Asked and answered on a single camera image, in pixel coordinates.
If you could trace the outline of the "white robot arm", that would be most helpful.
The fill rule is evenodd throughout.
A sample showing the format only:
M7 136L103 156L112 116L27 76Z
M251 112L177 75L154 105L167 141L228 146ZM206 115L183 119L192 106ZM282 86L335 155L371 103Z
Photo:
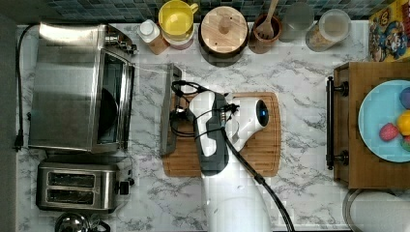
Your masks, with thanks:
M208 232L271 232L266 203L239 152L269 123L264 101L202 92L187 110L205 194Z

